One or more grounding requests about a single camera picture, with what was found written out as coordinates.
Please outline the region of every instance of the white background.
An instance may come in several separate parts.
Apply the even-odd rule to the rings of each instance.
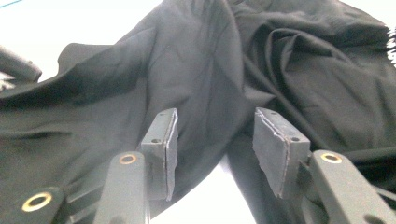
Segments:
[[[11,1],[0,0],[0,6]],[[393,1],[344,0],[384,23],[396,25]],[[42,81],[56,75],[58,56],[67,44],[114,44],[160,3],[160,0],[23,0],[0,7],[0,45],[38,65],[43,71]],[[255,222],[224,158],[197,188],[151,223]]]

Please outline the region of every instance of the wrinkled black fabric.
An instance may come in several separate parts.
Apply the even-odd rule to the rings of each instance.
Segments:
[[[174,198],[151,202],[153,216],[228,152],[256,221],[298,223],[252,151],[254,108],[281,113],[312,150],[396,147],[388,31],[333,0],[165,0],[115,45],[71,44],[56,77],[0,92],[0,217],[22,193],[67,188],[134,150],[155,115],[175,107]],[[357,160],[373,184],[395,191],[395,154]]]

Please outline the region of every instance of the black cloth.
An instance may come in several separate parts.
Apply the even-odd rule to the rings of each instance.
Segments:
[[[254,156],[256,106],[290,120],[312,150],[352,160],[354,151],[386,150],[385,162],[375,153],[358,159],[373,184],[395,191],[388,33],[335,0],[164,0],[115,45],[71,44],[56,77],[0,92],[0,218],[22,193],[65,189],[135,149],[171,107],[179,115],[176,188],[172,202],[151,202],[153,216],[229,153],[258,223],[301,221],[274,197]]]

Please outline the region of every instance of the white surface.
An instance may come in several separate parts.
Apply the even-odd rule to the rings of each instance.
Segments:
[[[67,44],[114,44],[160,2],[23,0],[0,8],[0,45],[32,60],[43,70],[40,80],[47,79],[56,75],[57,58]],[[393,1],[344,2],[395,25]],[[229,170],[224,158],[197,188],[151,223],[254,223]]]

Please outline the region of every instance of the brass grommet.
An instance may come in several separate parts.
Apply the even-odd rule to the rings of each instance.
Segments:
[[[126,154],[121,156],[120,158],[120,163],[122,165],[127,165],[127,164],[131,164],[134,163],[137,160],[137,157],[133,154]]]
[[[48,192],[37,193],[35,196],[29,198],[22,206],[24,212],[33,212],[43,208],[52,200],[52,195]]]
[[[341,163],[343,159],[341,159],[340,156],[333,154],[333,153],[324,153],[320,156],[324,161],[329,162],[329,163]]]

